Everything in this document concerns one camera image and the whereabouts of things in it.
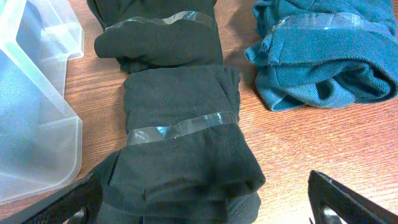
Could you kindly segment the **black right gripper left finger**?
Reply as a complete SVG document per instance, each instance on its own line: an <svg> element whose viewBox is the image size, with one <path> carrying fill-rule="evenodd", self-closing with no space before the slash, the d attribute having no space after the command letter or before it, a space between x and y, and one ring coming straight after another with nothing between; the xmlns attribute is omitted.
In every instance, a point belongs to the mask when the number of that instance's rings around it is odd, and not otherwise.
<svg viewBox="0 0 398 224"><path fill-rule="evenodd" d="M89 174L78 182L1 220L1 224L93 224L100 211L103 189Z"/></svg>

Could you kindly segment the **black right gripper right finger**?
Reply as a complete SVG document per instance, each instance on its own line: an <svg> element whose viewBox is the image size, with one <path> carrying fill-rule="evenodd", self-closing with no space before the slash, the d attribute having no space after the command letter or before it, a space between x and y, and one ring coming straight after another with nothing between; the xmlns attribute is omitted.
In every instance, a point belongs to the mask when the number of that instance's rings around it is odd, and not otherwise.
<svg viewBox="0 0 398 224"><path fill-rule="evenodd" d="M319 171L310 173L308 197L315 224L397 223L396 214Z"/></svg>

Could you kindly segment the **clear plastic storage container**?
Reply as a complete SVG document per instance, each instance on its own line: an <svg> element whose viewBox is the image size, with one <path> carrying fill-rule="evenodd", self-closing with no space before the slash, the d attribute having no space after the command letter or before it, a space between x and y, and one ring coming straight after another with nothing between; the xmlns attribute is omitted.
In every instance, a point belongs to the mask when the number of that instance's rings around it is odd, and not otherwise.
<svg viewBox="0 0 398 224"><path fill-rule="evenodd" d="M79 173L82 121L64 98L84 54L68 1L1 2L1 203L59 189Z"/></svg>

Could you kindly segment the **small black taped garment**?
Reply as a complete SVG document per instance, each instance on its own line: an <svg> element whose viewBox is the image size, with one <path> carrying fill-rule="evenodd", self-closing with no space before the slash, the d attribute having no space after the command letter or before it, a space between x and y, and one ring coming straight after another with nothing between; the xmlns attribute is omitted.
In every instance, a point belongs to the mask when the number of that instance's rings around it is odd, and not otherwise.
<svg viewBox="0 0 398 224"><path fill-rule="evenodd" d="M158 68L124 81L128 140L94 169L98 223L252 223L266 179L239 128L239 72Z"/></svg>

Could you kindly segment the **teal taped garment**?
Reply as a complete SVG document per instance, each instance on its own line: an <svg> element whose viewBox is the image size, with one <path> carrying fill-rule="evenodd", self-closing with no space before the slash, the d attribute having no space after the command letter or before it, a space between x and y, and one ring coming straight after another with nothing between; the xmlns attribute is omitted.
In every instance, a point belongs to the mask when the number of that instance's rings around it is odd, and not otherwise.
<svg viewBox="0 0 398 224"><path fill-rule="evenodd" d="M342 108L397 95L397 29L388 0L264 0L246 49L271 111Z"/></svg>

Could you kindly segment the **large black taped garment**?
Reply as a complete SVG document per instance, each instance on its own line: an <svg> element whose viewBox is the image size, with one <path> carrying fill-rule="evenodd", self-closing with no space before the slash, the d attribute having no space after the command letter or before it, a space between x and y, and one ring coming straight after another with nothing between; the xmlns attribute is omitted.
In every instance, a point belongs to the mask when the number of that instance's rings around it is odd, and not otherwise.
<svg viewBox="0 0 398 224"><path fill-rule="evenodd" d="M99 58L134 73L162 67L221 65L214 0L88 0L103 33Z"/></svg>

